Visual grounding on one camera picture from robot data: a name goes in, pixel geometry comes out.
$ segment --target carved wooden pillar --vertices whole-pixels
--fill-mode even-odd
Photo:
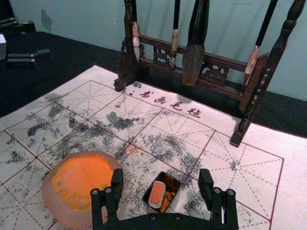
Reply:
[[[261,77],[259,78],[257,86],[255,87],[250,101],[245,109],[244,119],[236,128],[236,131],[231,138],[231,144],[239,146],[251,121],[253,120],[264,93],[266,92],[272,76],[278,66],[278,63],[282,58],[283,52],[286,49],[288,38],[296,25],[298,17],[303,11],[305,2],[306,0],[295,0],[293,2],[288,12],[287,19],[283,24],[281,33],[270,52],[268,60],[261,73]]]
[[[126,85],[133,83],[137,78],[138,62],[134,55],[132,36],[131,0],[125,0],[125,38],[119,55],[118,79],[114,86],[116,91],[123,90]]]

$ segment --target red grid line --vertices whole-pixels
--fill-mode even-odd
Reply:
[[[275,197],[274,197],[273,210],[272,210],[272,214],[271,214],[271,222],[270,222],[269,230],[271,230],[271,227],[272,227],[272,221],[273,221],[273,215],[274,215],[274,210],[275,210],[276,198],[277,198],[277,193],[278,193],[278,188],[279,188],[279,182],[280,182],[280,178],[282,176],[282,171],[283,171],[283,162],[282,162],[282,166],[280,168],[280,173],[279,173],[279,177],[278,177],[277,188],[276,188],[276,193],[275,193]]]

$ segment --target calligraphy practice mat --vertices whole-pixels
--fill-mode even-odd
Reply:
[[[41,185],[80,150],[122,165],[120,219],[153,212],[142,196],[161,171],[183,184],[168,212],[209,219],[197,181],[206,168],[214,186],[236,191],[240,229],[307,229],[306,139],[252,124],[236,148],[229,140],[239,119],[139,82],[117,92],[116,78],[94,66],[0,119],[1,230],[65,229]]]

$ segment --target light blue wall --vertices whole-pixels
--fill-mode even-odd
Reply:
[[[247,61],[254,47],[269,0],[211,0],[206,51]],[[286,19],[292,0],[279,0],[261,47],[269,52]],[[41,12],[52,20],[50,32],[119,50],[124,37],[124,0],[11,0],[17,20],[35,22],[45,31]],[[171,40],[174,0],[138,0],[141,34]],[[179,43],[186,45],[193,0],[181,0]],[[307,7],[298,20],[269,91],[307,101]],[[231,72],[241,82],[243,74]]]

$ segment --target brush handle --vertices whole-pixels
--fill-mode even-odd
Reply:
[[[138,21],[138,13],[136,10],[136,0],[131,0],[132,22]]]
[[[270,24],[271,18],[273,16],[277,2],[278,2],[278,0],[271,0],[271,2],[269,4],[267,13],[264,17],[264,20],[263,20],[263,23],[262,23],[262,26],[261,26],[261,29],[260,29],[260,32],[259,32],[259,35],[258,35],[258,38],[257,38],[257,41],[256,41],[256,46],[261,46],[261,44],[262,44],[262,41],[263,41],[265,33],[267,32],[267,29],[269,27],[269,24]]]
[[[178,29],[179,14],[180,14],[180,0],[175,0],[174,24],[173,24],[173,29],[174,30]]]
[[[179,14],[180,14],[180,0],[175,0],[173,36],[172,36],[172,46],[171,46],[171,70],[174,70],[176,67],[176,55],[178,49]]]
[[[245,68],[246,74],[251,74],[255,68],[257,58],[259,56],[260,46],[255,46],[253,52],[250,55],[250,58],[248,60],[248,64]]]
[[[189,25],[188,42],[203,44],[208,31],[209,0],[195,0]]]

